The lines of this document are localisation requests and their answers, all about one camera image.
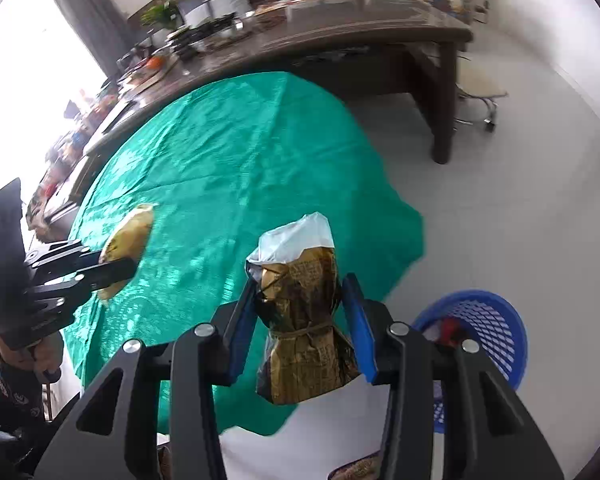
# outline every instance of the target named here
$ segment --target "green tablecloth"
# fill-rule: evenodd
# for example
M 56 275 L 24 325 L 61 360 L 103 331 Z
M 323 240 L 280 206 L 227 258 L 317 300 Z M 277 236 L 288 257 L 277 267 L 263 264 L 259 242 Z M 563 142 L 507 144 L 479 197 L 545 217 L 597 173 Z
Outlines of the green tablecloth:
M 166 342 L 211 319 L 240 295 L 260 234 L 306 213 L 329 219 L 340 274 L 355 272 L 369 298 L 382 300 L 423 251 L 420 215 L 345 106 L 286 73 L 222 80 L 167 106 L 111 158 L 71 236 L 100 248 L 143 202 L 155 204 L 155 223 L 135 278 L 106 306 L 94 294 L 64 331 L 83 383 L 125 340 Z M 219 431 L 271 434 L 294 408 L 255 393 L 266 333 L 258 322 L 244 374 L 214 391 Z M 162 432 L 168 398 L 164 384 Z

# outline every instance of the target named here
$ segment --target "wooden table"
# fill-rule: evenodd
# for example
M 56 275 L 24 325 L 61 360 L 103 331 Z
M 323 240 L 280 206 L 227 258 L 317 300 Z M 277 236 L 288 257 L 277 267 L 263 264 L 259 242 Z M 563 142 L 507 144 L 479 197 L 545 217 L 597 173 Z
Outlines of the wooden table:
M 432 130 L 433 160 L 448 162 L 458 46 L 473 39 L 467 25 L 419 0 L 304 0 L 253 16 L 246 27 L 253 27 L 246 38 L 179 62 L 159 82 L 125 96 L 133 105 L 113 126 L 96 131 L 85 148 L 86 161 L 49 201 L 60 207 L 48 205 L 47 221 L 72 221 L 109 157 L 158 111 L 202 85 L 244 73 L 285 70 L 342 98 L 410 92 Z M 436 45 L 435 64 L 422 54 L 422 43 Z M 325 60 L 330 56 L 324 52 L 338 49 L 350 51 L 331 56 L 339 61 Z

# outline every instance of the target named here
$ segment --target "curtain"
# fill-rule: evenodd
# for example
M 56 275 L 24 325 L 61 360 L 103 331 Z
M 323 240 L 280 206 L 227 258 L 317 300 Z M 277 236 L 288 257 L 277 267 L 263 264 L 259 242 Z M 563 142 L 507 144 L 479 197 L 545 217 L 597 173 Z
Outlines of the curtain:
M 133 46 L 133 35 L 111 0 L 55 0 L 102 71 L 116 79 L 116 61 Z

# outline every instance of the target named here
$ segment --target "yellow package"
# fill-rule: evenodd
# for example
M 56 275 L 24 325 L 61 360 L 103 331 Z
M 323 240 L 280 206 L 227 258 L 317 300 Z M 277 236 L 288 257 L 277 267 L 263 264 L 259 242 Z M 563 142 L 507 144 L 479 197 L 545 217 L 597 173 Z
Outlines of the yellow package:
M 151 227 L 154 225 L 154 205 L 139 204 L 133 211 L 126 215 L 100 253 L 99 262 L 111 262 L 128 256 L 136 264 L 140 263 L 146 248 Z M 101 300 L 110 300 L 124 288 L 130 280 L 116 282 L 98 291 Z

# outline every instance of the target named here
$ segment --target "silver screw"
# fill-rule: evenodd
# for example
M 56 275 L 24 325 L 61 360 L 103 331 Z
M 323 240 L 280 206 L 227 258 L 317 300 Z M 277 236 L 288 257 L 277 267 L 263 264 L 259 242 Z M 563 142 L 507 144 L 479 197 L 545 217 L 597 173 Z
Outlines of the silver screw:
M 477 354 L 480 351 L 480 345 L 473 339 L 465 339 L 462 341 L 462 350 L 469 354 Z
M 409 326 L 398 321 L 396 323 L 392 323 L 392 325 L 389 327 L 389 332 L 391 332 L 393 335 L 405 336 L 409 333 Z
M 142 348 L 142 343 L 138 339 L 130 339 L 122 345 L 122 349 L 128 354 L 135 354 Z
M 193 333 L 198 337 L 209 337 L 216 331 L 216 327 L 211 323 L 202 323 L 193 329 Z

